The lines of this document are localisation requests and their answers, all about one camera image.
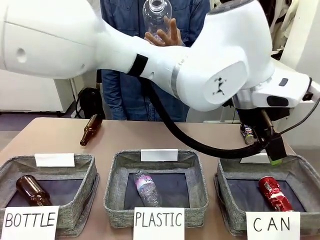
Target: can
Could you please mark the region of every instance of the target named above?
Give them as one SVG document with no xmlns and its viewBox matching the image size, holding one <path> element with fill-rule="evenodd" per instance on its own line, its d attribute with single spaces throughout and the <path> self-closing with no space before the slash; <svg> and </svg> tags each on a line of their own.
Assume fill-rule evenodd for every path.
<svg viewBox="0 0 320 240">
<path fill-rule="evenodd" d="M 253 133 L 251 127 L 249 127 L 245 124 L 241 124 L 240 132 L 243 136 L 245 144 L 252 145 L 255 143 L 256 140 L 255 140 L 254 133 Z"/>
<path fill-rule="evenodd" d="M 280 185 L 272 176 L 264 176 L 259 180 L 259 190 L 277 212 L 294 212 L 294 209 L 282 193 Z"/>
</svg>

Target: black button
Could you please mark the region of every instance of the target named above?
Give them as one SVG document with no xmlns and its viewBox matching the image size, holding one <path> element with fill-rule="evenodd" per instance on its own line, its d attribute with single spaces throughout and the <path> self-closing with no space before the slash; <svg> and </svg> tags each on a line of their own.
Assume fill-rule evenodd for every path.
<svg viewBox="0 0 320 240">
<path fill-rule="evenodd" d="M 281 82 L 279 83 L 279 86 L 283 87 L 287 84 L 288 78 L 282 78 Z"/>
<path fill-rule="evenodd" d="M 288 99 L 280 96 L 268 96 L 266 102 L 270 107 L 287 107 L 289 105 Z"/>
</svg>

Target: black logo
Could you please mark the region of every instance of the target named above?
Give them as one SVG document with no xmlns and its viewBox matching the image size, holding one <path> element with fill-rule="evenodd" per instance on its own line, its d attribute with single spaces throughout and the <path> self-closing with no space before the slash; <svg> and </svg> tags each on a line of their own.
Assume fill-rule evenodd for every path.
<svg viewBox="0 0 320 240">
<path fill-rule="evenodd" d="M 225 95 L 224 92 L 221 90 L 221 86 L 227 81 L 227 79 L 223 80 L 221 77 L 216 78 L 214 82 L 218 82 L 218 91 L 213 92 L 212 95 L 222 93 L 222 95 Z"/>
</svg>

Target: table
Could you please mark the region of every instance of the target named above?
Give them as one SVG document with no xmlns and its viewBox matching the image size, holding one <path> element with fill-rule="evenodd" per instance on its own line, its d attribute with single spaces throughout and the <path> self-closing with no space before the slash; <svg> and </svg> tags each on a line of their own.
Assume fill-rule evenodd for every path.
<svg viewBox="0 0 320 240">
<path fill-rule="evenodd" d="M 130 240 L 132 228 L 113 229 L 103 207 L 109 170 L 116 152 L 128 149 L 189 149 L 177 140 L 162 122 L 111 121 L 105 120 L 97 136 L 86 146 L 79 142 L 86 119 L 36 118 L 0 153 L 0 164 L 12 156 L 35 153 L 77 153 L 93 154 L 100 174 L 100 182 L 93 206 L 82 234 L 77 240 Z M 179 123 L 187 135 L 196 140 L 224 149 L 245 147 L 237 124 Z M 291 148 L 286 145 L 288 153 Z M 200 154 L 209 194 L 204 227 L 186 229 L 186 240 L 234 240 L 222 219 L 214 187 L 217 170 L 215 157 Z M 320 236 L 305 240 L 320 240 Z"/>
</svg>

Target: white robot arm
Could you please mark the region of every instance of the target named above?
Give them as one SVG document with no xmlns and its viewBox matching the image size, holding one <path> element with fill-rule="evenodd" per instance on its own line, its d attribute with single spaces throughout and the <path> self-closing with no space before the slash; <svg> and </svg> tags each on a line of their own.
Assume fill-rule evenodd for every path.
<svg viewBox="0 0 320 240">
<path fill-rule="evenodd" d="M 0 1 L 0 69 L 54 79 L 120 71 L 151 80 L 198 111 L 232 99 L 241 121 L 262 131 L 268 124 L 261 122 L 285 117 L 311 84 L 305 74 L 275 67 L 271 52 L 257 0 L 211 10 L 192 47 L 158 47 L 125 35 L 97 17 L 87 0 Z"/>
</svg>

